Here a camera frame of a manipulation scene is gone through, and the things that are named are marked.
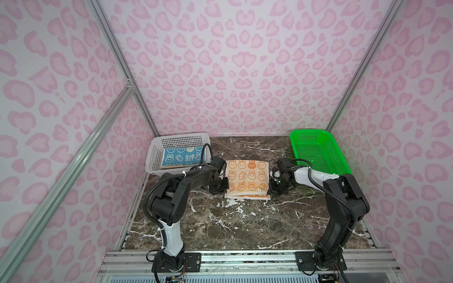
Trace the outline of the orange patterned towel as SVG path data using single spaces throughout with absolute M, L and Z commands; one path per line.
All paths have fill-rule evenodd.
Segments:
M 269 162 L 259 160 L 228 160 L 226 177 L 229 199 L 269 200 Z

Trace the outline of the white perforated plastic basket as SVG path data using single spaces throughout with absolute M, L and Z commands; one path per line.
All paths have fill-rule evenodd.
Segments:
M 211 144 L 210 136 L 207 133 L 186 133 L 170 136 L 156 137 L 151 141 L 146 158 L 146 172 L 151 175 L 162 176 L 165 173 L 178 174 L 191 167 L 162 167 L 164 150 L 171 147 L 194 147 Z

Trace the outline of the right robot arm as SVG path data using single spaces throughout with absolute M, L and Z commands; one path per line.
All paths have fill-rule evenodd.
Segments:
M 329 222 L 324 234 L 316 242 L 313 252 L 296 252 L 298 270 L 306 275 L 316 271 L 346 269 L 343 262 L 343 249 L 356 224 L 369 213 L 370 206 L 355 177 L 324 173 L 313 169 L 304 159 L 297 159 L 295 165 L 288 158 L 276 161 L 270 173 L 271 193 L 281 195 L 298 186 L 318 189 L 325 195 Z

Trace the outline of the blue bunny print towel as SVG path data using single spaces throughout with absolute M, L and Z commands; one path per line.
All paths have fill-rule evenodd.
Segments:
M 164 149 L 162 168 L 188 167 L 201 163 L 202 146 L 170 147 Z

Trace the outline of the green plastic basket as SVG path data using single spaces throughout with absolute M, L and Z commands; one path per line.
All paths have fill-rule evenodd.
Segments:
M 331 133 L 319 129 L 294 130 L 290 141 L 295 158 L 308 160 L 314 170 L 337 175 L 352 173 Z

